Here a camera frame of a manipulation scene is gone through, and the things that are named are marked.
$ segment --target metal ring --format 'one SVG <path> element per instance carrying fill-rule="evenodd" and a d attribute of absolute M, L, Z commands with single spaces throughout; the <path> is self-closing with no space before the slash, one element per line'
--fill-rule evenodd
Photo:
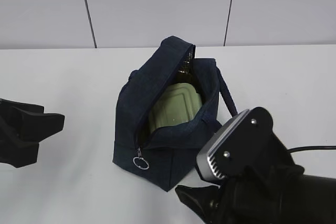
<path fill-rule="evenodd" d="M 140 160 L 144 161 L 144 162 L 146 163 L 147 167 L 142 167 L 142 166 L 138 165 L 138 164 L 135 162 L 137 159 L 140 159 Z M 137 168 L 139 168 L 139 169 L 142 169 L 142 170 L 148 170 L 148 169 L 149 169 L 149 163 L 148 163 L 147 160 L 145 160 L 143 157 L 134 157 L 134 158 L 133 158 L 133 163 L 134 163 L 134 165 L 135 165 Z"/>

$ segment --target black cable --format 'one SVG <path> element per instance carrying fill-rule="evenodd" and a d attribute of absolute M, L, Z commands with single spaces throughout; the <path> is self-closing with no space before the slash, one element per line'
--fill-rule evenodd
<path fill-rule="evenodd" d="M 293 153 L 293 152 L 317 151 L 317 150 L 336 150 L 336 146 L 335 145 L 304 146 L 288 149 L 288 152 Z"/>

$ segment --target zipper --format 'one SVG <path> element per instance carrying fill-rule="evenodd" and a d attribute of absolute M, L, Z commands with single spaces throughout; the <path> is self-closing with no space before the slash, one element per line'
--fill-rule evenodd
<path fill-rule="evenodd" d="M 182 59 L 181 59 L 181 60 L 179 61 L 179 63 L 176 65 L 174 71 L 173 71 L 172 74 L 169 76 L 169 78 L 166 80 L 166 82 L 165 82 L 165 84 L 163 85 L 163 87 L 162 87 L 162 89 L 160 90 L 160 92 L 158 92 L 158 94 L 157 94 L 157 95 L 155 96 L 155 98 L 153 99 L 152 103 L 151 103 L 150 106 L 149 106 L 149 109 L 146 110 L 145 113 L 144 113 L 144 115 L 141 117 L 140 123 L 139 123 L 139 125 L 138 125 L 138 127 L 137 127 L 137 129 L 136 129 L 136 131 L 135 131 L 135 135 L 134 135 L 134 148 L 136 149 L 138 156 L 133 158 L 133 163 L 134 163 L 135 166 L 136 166 L 137 168 L 139 168 L 139 169 L 143 169 L 143 168 L 140 168 L 140 166 L 139 166 L 138 164 L 136 164 L 136 162 L 135 162 L 136 160 L 139 160 L 139 159 L 142 160 L 142 161 L 144 161 L 144 162 L 148 165 L 148 168 L 146 168 L 146 170 L 149 169 L 149 163 L 147 162 L 147 160 L 145 160 L 145 159 L 142 157 L 141 150 L 142 150 L 143 145 L 145 145 L 146 143 L 148 143 L 148 142 L 152 139 L 152 137 L 149 137 L 149 139 L 148 139 L 146 142 L 144 142 L 142 146 L 140 146 L 140 145 L 138 144 L 138 135 L 139 135 L 139 133 L 140 133 L 140 130 L 141 130 L 142 126 L 144 125 L 144 122 L 145 122 L 146 118 L 148 117 L 148 114 L 149 114 L 150 110 L 152 109 L 152 107 L 154 106 L 154 104 L 157 102 L 158 98 L 160 98 L 160 96 L 163 94 L 163 92 L 164 92 L 165 87 L 167 86 L 167 84 L 168 84 L 169 82 L 171 82 L 171 81 L 174 79 L 174 77 L 175 77 L 176 73 L 178 72 L 179 68 L 180 68 L 181 65 L 185 62 L 185 59 L 187 59 L 190 55 L 192 55 L 192 54 L 194 53 L 193 48 L 194 48 L 193 45 L 190 46 L 190 48 L 189 48 L 189 50 L 188 50 L 188 53 L 187 53 L 184 57 L 182 57 Z"/>

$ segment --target zipper pull ring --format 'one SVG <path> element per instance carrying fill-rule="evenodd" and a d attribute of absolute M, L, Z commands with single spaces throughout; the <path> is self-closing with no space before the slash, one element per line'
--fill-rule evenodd
<path fill-rule="evenodd" d="M 142 153 L 141 153 L 141 149 L 138 148 L 137 149 L 137 153 L 138 153 L 138 156 L 137 157 L 134 157 L 133 158 L 133 163 L 134 165 L 139 168 L 139 169 L 142 169 L 142 170 L 148 170 L 149 169 L 149 163 L 147 162 L 147 160 L 145 160 L 143 157 L 142 157 Z"/>

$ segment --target fabric lunch bag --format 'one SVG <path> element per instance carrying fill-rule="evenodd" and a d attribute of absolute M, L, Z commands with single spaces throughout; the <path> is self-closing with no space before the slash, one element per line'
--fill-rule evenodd
<path fill-rule="evenodd" d="M 113 162 L 133 174 L 172 189 L 196 164 L 200 149 L 221 127 L 216 120 L 221 93 L 232 116 L 237 114 L 215 59 L 194 59 L 195 46 L 171 36 L 131 73 L 116 107 Z M 149 113 L 186 60 L 197 80 L 202 106 L 189 122 L 149 133 Z"/>

